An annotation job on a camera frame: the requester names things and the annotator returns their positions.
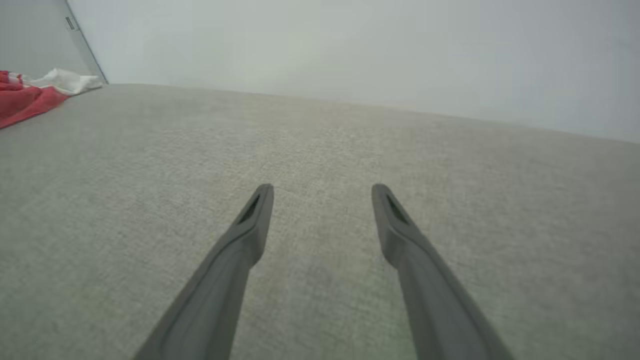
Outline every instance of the fabric texture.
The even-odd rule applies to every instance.
[[[102,87],[100,78],[95,75],[80,75],[64,69],[53,69],[39,79],[24,78],[24,83],[29,86],[44,88],[51,86],[59,93],[73,96],[83,92]]]
[[[0,71],[0,129],[45,113],[68,96],[52,87],[25,87],[22,76]]]
[[[640,357],[640,145],[290,97],[110,85],[0,131],[0,358],[128,359],[275,187],[232,359],[415,359],[385,183],[516,359]]]

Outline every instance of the red towel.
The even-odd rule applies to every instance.
[[[0,71],[0,129],[46,113],[67,98],[52,86],[25,87],[22,75]]]

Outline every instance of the white cloth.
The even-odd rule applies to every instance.
[[[102,87],[102,82],[97,76],[79,75],[63,69],[53,69],[40,79],[31,79],[28,76],[22,77],[24,86],[36,86],[45,88],[53,86],[58,92],[67,96],[81,94],[91,89]]]

